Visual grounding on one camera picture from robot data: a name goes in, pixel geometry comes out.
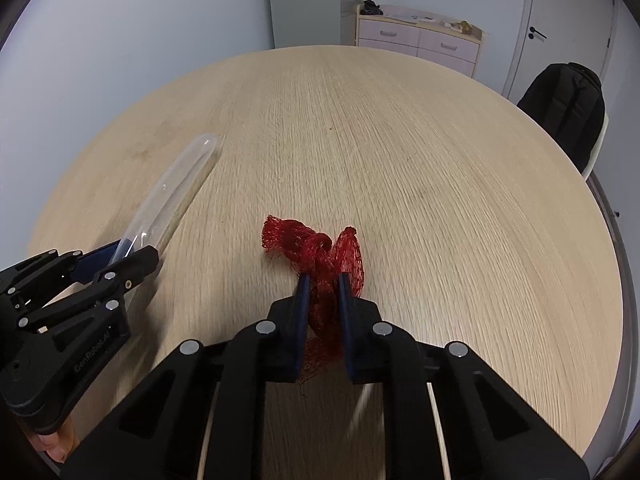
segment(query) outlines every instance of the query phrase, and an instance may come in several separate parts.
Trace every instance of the white chair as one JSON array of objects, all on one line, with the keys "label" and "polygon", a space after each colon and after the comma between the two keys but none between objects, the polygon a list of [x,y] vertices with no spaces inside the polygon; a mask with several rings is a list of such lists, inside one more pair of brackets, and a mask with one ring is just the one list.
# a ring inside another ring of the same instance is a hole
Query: white chair
[{"label": "white chair", "polygon": [[598,139],[596,143],[593,145],[591,149],[591,155],[589,156],[589,161],[587,162],[587,166],[582,170],[582,177],[587,180],[587,177],[591,174],[591,170],[593,170],[593,165],[596,163],[596,159],[598,158],[598,153],[600,153],[600,148],[602,147],[602,140],[604,139],[604,133],[607,131],[607,126],[609,126],[609,116],[606,112],[604,112],[604,121],[602,123],[602,129],[598,134]]}]

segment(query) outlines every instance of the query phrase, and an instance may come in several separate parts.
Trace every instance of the black door handle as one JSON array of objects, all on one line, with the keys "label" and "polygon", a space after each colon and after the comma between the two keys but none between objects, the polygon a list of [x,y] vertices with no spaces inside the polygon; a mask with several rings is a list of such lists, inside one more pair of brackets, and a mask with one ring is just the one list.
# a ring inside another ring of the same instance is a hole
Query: black door handle
[{"label": "black door handle", "polygon": [[[536,34],[539,34],[540,36],[542,36],[546,40],[546,36],[544,34],[542,34],[542,32],[540,32],[539,30],[536,30],[535,27],[529,27],[529,30],[531,32],[535,32]],[[533,40],[533,34],[529,34],[529,37]]]}]

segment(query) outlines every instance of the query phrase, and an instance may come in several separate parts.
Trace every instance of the metal pin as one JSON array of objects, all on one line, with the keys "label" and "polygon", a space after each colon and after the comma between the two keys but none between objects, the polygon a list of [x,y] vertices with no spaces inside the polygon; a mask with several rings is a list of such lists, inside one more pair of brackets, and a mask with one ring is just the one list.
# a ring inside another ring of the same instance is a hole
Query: metal pin
[{"label": "metal pin", "polygon": [[189,339],[180,345],[180,353],[184,355],[195,354],[200,350],[200,343],[193,339]]},{"label": "metal pin", "polygon": [[255,331],[258,334],[270,334],[274,330],[276,330],[276,324],[268,319],[263,319],[255,326]]},{"label": "metal pin", "polygon": [[378,335],[389,335],[393,332],[393,330],[394,328],[389,325],[389,323],[385,323],[384,321],[376,323],[373,326],[373,332]]},{"label": "metal pin", "polygon": [[455,341],[449,345],[449,352],[456,357],[464,357],[469,352],[469,348],[464,343]]}]

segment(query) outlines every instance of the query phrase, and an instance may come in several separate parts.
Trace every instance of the wood grain surface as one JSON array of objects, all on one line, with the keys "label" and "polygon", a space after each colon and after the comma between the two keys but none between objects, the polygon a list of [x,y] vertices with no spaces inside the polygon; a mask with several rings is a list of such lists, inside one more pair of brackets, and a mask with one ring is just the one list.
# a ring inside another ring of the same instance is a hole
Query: wood grain surface
[{"label": "wood grain surface", "polygon": [[[470,78],[368,48],[312,46],[190,73],[82,152],[30,246],[120,237],[190,140],[222,155],[163,256],[137,336],[74,411],[81,436],[181,341],[231,338],[292,293],[260,246],[265,217],[358,230],[363,297],[418,340],[468,342],[579,453],[602,417],[622,338],[616,258],[587,186],[524,113]],[[268,387],[268,479],[380,478],[380,390],[341,364]]]}]

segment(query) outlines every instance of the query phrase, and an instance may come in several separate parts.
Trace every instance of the red mesh bag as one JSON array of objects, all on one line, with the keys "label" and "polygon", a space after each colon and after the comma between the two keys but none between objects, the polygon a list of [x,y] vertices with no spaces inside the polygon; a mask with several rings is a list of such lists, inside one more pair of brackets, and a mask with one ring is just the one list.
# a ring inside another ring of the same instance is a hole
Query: red mesh bag
[{"label": "red mesh bag", "polygon": [[302,379],[321,371],[342,357],[342,329],[335,294],[338,275],[348,272],[354,296],[364,285],[362,256],[356,229],[347,227],[335,244],[324,233],[316,233],[297,220],[269,215],[262,228],[262,246],[270,253],[286,256],[298,274],[311,277],[308,323],[315,337],[307,340]]}]

